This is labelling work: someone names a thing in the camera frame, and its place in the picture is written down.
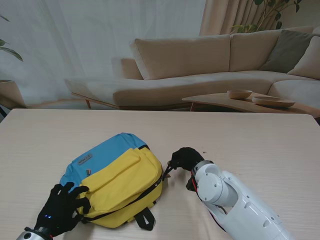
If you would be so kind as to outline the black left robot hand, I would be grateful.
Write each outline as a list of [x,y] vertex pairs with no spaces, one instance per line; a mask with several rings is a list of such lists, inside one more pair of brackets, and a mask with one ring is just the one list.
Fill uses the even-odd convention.
[[65,185],[59,183],[51,189],[44,207],[38,214],[34,230],[41,231],[49,237],[56,237],[76,227],[83,218],[76,210],[83,208],[83,213],[87,214],[91,205],[86,197],[78,198],[80,194],[88,192],[89,188],[74,185],[73,182],[67,182]]

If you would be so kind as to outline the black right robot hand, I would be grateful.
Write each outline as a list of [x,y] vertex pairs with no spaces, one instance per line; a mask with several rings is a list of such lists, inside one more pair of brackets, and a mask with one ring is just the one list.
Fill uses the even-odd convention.
[[195,149],[191,147],[182,147],[172,154],[168,165],[175,170],[177,168],[182,168],[190,172],[202,161],[204,161],[204,158]]

